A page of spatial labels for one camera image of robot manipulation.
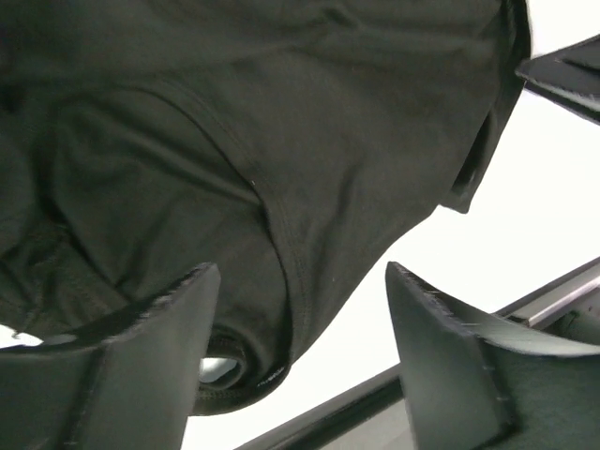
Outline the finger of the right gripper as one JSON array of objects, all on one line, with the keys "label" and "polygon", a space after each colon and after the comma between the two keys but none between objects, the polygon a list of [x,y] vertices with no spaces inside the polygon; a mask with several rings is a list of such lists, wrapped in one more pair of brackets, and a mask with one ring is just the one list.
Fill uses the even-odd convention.
[{"label": "finger of the right gripper", "polygon": [[522,62],[525,89],[599,124],[599,36]]}]

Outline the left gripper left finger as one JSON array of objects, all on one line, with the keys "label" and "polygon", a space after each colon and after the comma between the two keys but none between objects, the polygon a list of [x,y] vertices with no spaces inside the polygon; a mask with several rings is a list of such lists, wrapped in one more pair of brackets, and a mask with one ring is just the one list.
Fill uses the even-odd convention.
[{"label": "left gripper left finger", "polygon": [[206,263],[154,300],[2,349],[2,448],[180,448],[219,282]]}]

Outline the black tank top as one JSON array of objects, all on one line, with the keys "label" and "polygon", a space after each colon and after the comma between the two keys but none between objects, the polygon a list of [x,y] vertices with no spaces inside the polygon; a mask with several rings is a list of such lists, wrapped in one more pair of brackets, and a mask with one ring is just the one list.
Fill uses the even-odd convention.
[{"label": "black tank top", "polygon": [[273,392],[384,252],[465,213],[523,1],[5,1],[1,322],[40,338],[221,275],[194,412]]}]

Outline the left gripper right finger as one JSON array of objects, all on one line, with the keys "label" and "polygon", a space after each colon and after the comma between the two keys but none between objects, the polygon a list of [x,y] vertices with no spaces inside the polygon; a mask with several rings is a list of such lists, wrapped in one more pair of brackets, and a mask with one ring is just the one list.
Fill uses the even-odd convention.
[{"label": "left gripper right finger", "polygon": [[420,449],[595,449],[599,297],[591,261],[489,314],[402,265],[385,274],[400,383]]}]

